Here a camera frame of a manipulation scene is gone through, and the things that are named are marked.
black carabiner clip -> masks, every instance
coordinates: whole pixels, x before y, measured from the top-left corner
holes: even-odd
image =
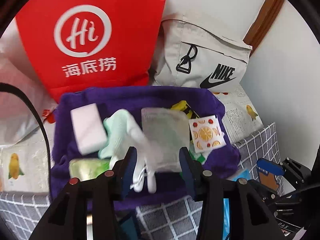
[[[190,57],[189,55],[190,55],[192,49],[195,49],[195,54],[192,57]],[[198,54],[198,48],[196,47],[196,45],[190,44],[190,49],[189,49],[188,53],[180,59],[180,62],[176,66],[176,71],[181,72],[181,73],[185,73],[185,74],[190,74],[191,60],[195,59],[197,54]],[[188,63],[188,68],[181,67],[182,65],[185,65],[187,63]]]

gray checkered fabric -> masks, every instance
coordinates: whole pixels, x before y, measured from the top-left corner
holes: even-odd
[[[234,144],[241,154],[239,169],[248,169],[253,179],[258,179],[257,159],[266,158],[279,163],[275,123],[252,133]],[[283,194],[282,177],[278,194]],[[1,192],[0,215],[18,239],[29,239],[33,229],[49,207],[47,194]],[[202,202],[194,202],[190,196],[169,204],[136,208],[141,235],[149,240],[195,240],[198,233]]]
[[[47,194],[22,192],[1,192],[0,215],[21,240],[29,239],[47,208],[50,206]]]
[[[257,160],[265,158],[279,163],[280,153],[276,125],[258,130],[234,144],[241,154],[239,169],[248,169],[252,179],[258,179]],[[276,177],[278,194],[283,194],[282,176]],[[198,233],[202,202],[185,196],[169,204],[137,207],[141,235],[148,240],[195,240]]]

white string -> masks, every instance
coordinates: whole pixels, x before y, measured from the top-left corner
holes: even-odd
[[[138,182],[137,182],[137,183],[134,183],[134,184],[131,184],[131,185],[130,185],[130,189],[133,189],[135,186],[138,186],[138,185],[140,184],[142,178],[144,177],[144,171],[146,170],[146,168],[147,168],[146,166],[144,166],[144,167],[142,168],[142,170],[141,170],[140,173],[139,173]]]

orange slice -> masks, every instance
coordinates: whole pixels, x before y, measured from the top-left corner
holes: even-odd
[[[217,136],[218,135],[217,129],[213,128],[213,131],[214,131],[215,135]]]
[[[213,146],[218,146],[218,145],[220,145],[220,142],[219,142],[219,141],[214,141],[214,142],[212,143],[212,145],[213,145]]]
[[[209,127],[202,127],[199,129],[199,137],[205,142],[210,141],[213,137],[212,130]]]
[[[195,137],[195,140],[198,139],[198,133],[197,132],[193,131],[193,136]]]
[[[203,148],[202,148],[202,146],[201,146],[199,141],[197,142],[197,147],[198,147],[198,149],[203,150]]]

green packet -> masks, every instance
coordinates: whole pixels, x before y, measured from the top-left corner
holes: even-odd
[[[74,159],[69,162],[71,178],[79,178],[80,181],[95,179],[101,173],[109,170],[110,159],[85,158]]]

